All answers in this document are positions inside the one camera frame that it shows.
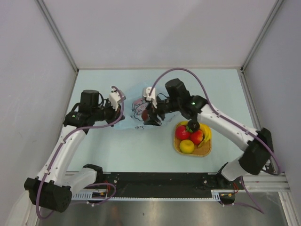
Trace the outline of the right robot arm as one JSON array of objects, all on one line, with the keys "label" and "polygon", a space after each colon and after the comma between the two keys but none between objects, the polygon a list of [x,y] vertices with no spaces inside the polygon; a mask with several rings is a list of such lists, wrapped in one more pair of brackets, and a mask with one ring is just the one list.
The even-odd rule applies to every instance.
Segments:
[{"label": "right robot arm", "polygon": [[243,154],[226,163],[219,170],[217,184],[228,189],[234,180],[246,175],[258,175],[273,154],[271,133],[267,129],[256,130],[239,123],[215,109],[209,100],[191,95],[184,83],[173,79],[165,84],[168,97],[161,100],[153,87],[143,89],[146,107],[145,125],[161,126],[165,114],[180,112],[187,120],[205,124],[232,141]]}]

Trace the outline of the dark red fake fruit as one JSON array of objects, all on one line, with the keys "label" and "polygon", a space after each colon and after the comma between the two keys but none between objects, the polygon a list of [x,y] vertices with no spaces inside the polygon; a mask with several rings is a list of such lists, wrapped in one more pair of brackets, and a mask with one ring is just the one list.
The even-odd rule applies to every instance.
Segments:
[{"label": "dark red fake fruit", "polygon": [[186,130],[190,133],[194,133],[200,130],[200,124],[197,121],[190,120],[186,125]]}]

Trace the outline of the pink fake peach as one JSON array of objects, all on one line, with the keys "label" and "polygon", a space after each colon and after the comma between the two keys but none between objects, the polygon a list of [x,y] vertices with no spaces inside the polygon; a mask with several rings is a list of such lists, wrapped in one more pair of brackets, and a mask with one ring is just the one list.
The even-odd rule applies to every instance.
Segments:
[{"label": "pink fake peach", "polygon": [[203,141],[203,132],[201,130],[197,130],[190,134],[190,140],[195,144],[199,145]]}]

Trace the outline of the yellow fake banana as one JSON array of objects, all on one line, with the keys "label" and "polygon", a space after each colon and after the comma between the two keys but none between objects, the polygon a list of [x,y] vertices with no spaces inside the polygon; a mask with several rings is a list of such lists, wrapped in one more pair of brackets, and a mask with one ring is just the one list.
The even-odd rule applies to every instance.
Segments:
[{"label": "yellow fake banana", "polygon": [[203,132],[203,141],[199,145],[196,145],[197,147],[203,146],[212,137],[211,130],[207,125],[200,123],[200,130]]}]

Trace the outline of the yellow green fake apple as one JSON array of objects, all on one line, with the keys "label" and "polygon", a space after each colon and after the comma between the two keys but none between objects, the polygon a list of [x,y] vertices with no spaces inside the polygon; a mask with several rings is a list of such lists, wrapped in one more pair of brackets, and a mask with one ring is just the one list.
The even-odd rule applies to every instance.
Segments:
[{"label": "yellow green fake apple", "polygon": [[195,149],[195,145],[191,140],[186,139],[180,142],[179,149],[183,154],[191,154]]}]

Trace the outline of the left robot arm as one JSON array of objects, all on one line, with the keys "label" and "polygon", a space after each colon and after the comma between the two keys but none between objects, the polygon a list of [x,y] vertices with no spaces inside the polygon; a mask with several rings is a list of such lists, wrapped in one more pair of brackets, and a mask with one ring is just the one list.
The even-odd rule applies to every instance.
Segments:
[{"label": "left robot arm", "polygon": [[90,130],[112,127],[124,119],[125,99],[122,91],[115,86],[112,86],[107,99],[97,90],[81,92],[80,101],[65,116],[61,134],[49,159],[35,178],[27,178],[24,183],[38,218],[43,218],[41,208],[50,212],[66,211],[72,197],[84,188],[117,190],[115,185],[105,180],[102,167],[93,164],[84,165],[69,178],[65,178],[65,174]]}]

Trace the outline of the light blue plastic bag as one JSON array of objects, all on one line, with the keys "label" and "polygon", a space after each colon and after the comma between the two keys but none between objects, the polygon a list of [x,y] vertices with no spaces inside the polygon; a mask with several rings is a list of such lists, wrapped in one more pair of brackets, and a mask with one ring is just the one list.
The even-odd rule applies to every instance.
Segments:
[{"label": "light blue plastic bag", "polygon": [[124,101],[125,109],[123,111],[125,118],[121,122],[114,125],[115,129],[124,130],[155,128],[154,125],[145,125],[142,119],[142,113],[148,105],[148,103],[142,98],[143,89],[152,85],[152,81],[141,81],[122,89],[122,92],[126,96],[126,100]]}]

